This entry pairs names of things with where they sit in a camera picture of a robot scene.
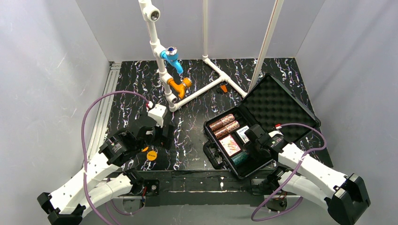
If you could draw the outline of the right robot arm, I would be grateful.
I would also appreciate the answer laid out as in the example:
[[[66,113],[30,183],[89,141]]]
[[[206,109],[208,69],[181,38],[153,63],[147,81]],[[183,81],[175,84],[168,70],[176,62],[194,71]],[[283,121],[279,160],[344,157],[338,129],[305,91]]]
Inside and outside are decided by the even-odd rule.
[[[255,209],[258,212],[271,198],[285,191],[299,195],[298,201],[280,215],[296,208],[303,199],[324,208],[340,225],[355,224],[371,205],[365,182],[353,173],[346,175],[335,171],[310,156],[310,152],[325,149],[325,146],[302,151],[296,144],[284,139],[280,129],[267,133],[255,124],[245,131],[248,138],[246,147],[251,154],[272,157],[281,166],[259,183],[259,189],[272,190],[272,193]]]

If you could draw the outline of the green poker chip stack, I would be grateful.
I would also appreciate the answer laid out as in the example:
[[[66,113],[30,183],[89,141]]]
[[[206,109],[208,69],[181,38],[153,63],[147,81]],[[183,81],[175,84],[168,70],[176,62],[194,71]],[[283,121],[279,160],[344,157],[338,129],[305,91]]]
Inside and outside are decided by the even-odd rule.
[[[249,157],[249,154],[245,151],[242,151],[231,158],[233,164],[235,166],[240,165],[241,163],[245,162]]]

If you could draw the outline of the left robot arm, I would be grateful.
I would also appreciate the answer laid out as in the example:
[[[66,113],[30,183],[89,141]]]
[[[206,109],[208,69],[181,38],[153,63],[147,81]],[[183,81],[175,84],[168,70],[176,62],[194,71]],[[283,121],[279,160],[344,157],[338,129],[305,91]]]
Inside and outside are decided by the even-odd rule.
[[[57,190],[43,192],[37,201],[52,225],[78,225],[83,218],[115,197],[135,188],[148,189],[135,167],[122,172],[107,183],[102,181],[125,163],[133,160],[148,146],[171,148],[175,127],[159,125],[143,115],[133,128],[122,128],[107,138],[82,170]]]

